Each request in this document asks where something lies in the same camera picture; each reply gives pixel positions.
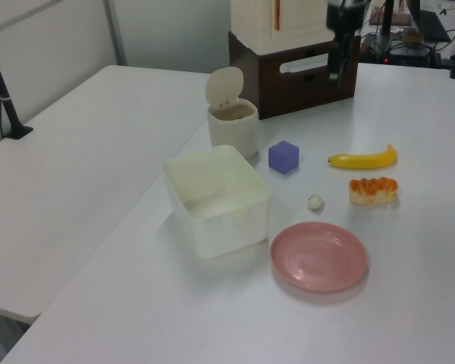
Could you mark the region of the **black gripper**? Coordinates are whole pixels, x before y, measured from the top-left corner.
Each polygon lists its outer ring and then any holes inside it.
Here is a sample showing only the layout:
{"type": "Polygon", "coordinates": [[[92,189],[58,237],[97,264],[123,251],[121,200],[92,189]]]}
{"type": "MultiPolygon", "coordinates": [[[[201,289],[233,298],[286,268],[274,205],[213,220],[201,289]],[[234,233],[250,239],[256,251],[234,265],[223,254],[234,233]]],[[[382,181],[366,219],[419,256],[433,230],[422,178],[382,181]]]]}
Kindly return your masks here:
{"type": "MultiPolygon", "coordinates": [[[[326,26],[335,34],[345,34],[359,30],[364,22],[367,1],[343,0],[327,1],[326,26]]],[[[339,87],[340,74],[348,77],[356,66],[356,35],[347,37],[346,44],[336,35],[328,53],[328,80],[330,87],[339,87]]]]}

